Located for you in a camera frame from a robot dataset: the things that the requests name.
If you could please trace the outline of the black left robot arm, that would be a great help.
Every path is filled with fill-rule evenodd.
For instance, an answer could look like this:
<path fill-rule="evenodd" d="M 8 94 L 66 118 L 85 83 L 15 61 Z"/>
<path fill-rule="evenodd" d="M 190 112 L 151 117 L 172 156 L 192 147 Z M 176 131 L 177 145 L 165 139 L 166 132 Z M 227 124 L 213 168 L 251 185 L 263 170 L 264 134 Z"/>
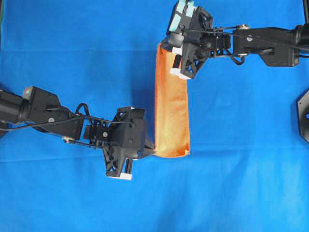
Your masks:
<path fill-rule="evenodd" d="M 0 91 L 0 135 L 23 128 L 61 137 L 67 144 L 100 149 L 106 175 L 131 180 L 134 160 L 155 154 L 147 138 L 145 110 L 133 107 L 117 109 L 113 120 L 91 116 L 87 104 L 74 112 L 62 106 L 58 96 L 31 86 L 22 96 Z"/>

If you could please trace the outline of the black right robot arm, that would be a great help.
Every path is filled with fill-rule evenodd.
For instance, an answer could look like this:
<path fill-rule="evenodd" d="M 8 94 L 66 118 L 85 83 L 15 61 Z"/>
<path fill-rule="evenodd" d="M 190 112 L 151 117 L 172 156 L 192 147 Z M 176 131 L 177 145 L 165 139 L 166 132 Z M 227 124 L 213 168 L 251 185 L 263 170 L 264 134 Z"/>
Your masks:
<path fill-rule="evenodd" d="M 227 57 L 242 65 L 248 55 L 257 54 L 267 66 L 294 67 L 300 58 L 309 57 L 309 24 L 294 29 L 214 27 L 209 12 L 191 0 L 180 0 L 161 48 L 175 55 L 170 74 L 184 80 L 194 79 L 209 58 Z"/>

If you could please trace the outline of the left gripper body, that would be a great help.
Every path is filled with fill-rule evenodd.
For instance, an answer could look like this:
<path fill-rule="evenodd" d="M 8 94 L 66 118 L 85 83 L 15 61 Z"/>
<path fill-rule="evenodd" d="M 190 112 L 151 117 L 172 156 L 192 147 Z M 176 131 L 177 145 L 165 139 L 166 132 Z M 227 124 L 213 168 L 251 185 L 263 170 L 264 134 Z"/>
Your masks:
<path fill-rule="evenodd" d="M 107 177 L 132 179 L 133 161 L 145 148 L 147 122 L 144 114 L 145 110 L 139 108 L 117 109 L 103 147 Z"/>

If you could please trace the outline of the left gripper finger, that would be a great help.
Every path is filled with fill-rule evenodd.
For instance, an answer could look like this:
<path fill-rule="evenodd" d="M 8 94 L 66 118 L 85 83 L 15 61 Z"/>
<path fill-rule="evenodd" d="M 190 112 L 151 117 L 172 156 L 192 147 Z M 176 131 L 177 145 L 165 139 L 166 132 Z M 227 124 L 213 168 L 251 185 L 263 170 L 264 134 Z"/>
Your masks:
<path fill-rule="evenodd" d="M 144 149 L 142 151 L 138 151 L 138 159 L 143 159 L 147 156 L 155 155 L 155 145 L 147 136 L 145 139 Z"/>

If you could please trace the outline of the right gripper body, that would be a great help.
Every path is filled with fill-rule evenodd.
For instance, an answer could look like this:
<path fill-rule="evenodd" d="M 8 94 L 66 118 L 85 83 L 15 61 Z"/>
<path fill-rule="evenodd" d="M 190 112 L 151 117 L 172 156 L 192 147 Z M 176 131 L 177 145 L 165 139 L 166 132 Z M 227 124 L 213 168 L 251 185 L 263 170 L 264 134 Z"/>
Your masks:
<path fill-rule="evenodd" d="M 202 36 L 212 29 L 213 18 L 192 0 L 179 0 L 173 7 L 167 28 L 167 43 L 176 55 L 170 74 L 182 80 L 195 78 L 207 59 L 202 48 Z"/>

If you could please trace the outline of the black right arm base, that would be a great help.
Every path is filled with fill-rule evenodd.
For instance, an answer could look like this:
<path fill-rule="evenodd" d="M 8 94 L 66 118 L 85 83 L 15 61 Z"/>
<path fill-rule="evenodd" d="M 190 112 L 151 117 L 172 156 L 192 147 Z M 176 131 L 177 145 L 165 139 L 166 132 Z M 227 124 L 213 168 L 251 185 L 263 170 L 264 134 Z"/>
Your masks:
<path fill-rule="evenodd" d="M 297 101 L 298 127 L 301 137 L 309 142 L 309 91 L 305 91 Z"/>

